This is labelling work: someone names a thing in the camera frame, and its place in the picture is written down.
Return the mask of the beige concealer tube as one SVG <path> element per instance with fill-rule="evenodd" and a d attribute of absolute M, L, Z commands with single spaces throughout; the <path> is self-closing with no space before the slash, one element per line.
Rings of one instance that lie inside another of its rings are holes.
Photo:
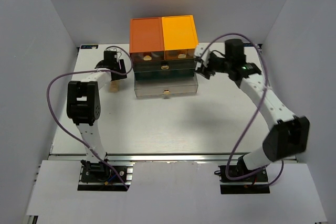
<path fill-rule="evenodd" d="M 109 92 L 116 93 L 119 91 L 119 80 L 111 81 L 109 85 Z"/>

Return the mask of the clear yellow box drawer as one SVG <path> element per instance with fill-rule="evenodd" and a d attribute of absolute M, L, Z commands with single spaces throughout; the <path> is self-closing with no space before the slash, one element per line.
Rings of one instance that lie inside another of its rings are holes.
<path fill-rule="evenodd" d="M 167 50 L 165 52 L 165 60 L 190 59 L 194 57 L 195 49 L 177 49 Z"/>

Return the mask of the clear bottom cabinet drawer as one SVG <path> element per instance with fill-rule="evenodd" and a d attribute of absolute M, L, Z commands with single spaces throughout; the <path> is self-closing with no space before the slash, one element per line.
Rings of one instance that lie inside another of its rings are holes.
<path fill-rule="evenodd" d="M 198 80 L 193 77 L 135 80 L 134 91 L 137 98 L 154 98 L 166 96 L 194 95 L 197 94 Z"/>

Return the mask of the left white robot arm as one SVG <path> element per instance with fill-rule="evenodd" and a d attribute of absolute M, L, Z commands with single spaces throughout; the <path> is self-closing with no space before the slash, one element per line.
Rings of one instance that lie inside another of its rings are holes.
<path fill-rule="evenodd" d="M 86 159 L 81 161 L 86 169 L 93 169 L 93 176 L 101 182 L 110 178 L 111 168 L 101 161 L 106 160 L 98 129 L 101 114 L 99 91 L 106 84 L 125 79 L 124 60 L 118 59 L 118 52 L 106 50 L 103 59 L 96 65 L 96 71 L 80 81 L 70 81 L 67 90 L 67 116 L 79 130 L 86 146 Z"/>

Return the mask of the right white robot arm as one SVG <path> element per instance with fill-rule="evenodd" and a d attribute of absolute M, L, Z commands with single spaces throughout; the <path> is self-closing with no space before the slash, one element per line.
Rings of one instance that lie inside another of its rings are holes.
<path fill-rule="evenodd" d="M 306 151 L 310 122 L 305 116 L 298 117 L 275 95 L 266 79 L 266 72 L 255 63 L 249 63 L 240 39 L 225 41 L 222 57 L 210 52 L 209 48 L 197 46 L 196 62 L 201 65 L 196 73 L 206 79 L 216 73 L 225 73 L 256 106 L 267 123 L 269 133 L 261 147 L 241 156 L 233 175 L 226 172 L 230 180 L 250 181 L 256 173 L 269 164 Z"/>

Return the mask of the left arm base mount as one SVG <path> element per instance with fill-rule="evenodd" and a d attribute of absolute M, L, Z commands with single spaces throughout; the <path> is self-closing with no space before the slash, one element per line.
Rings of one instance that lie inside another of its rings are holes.
<path fill-rule="evenodd" d="M 129 188 L 132 167 L 117 165 L 114 169 L 115 171 L 102 162 L 92 163 L 81 160 L 77 191 L 127 191 L 124 183 Z"/>

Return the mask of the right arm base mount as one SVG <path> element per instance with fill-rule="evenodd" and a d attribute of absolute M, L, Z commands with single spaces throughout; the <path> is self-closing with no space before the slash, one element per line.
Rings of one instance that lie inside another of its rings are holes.
<path fill-rule="evenodd" d="M 251 195 L 269 194 L 269 180 L 265 168 L 257 173 L 241 179 L 229 179 L 226 174 L 226 165 L 220 165 L 214 171 L 219 178 L 220 193 L 222 195 Z"/>

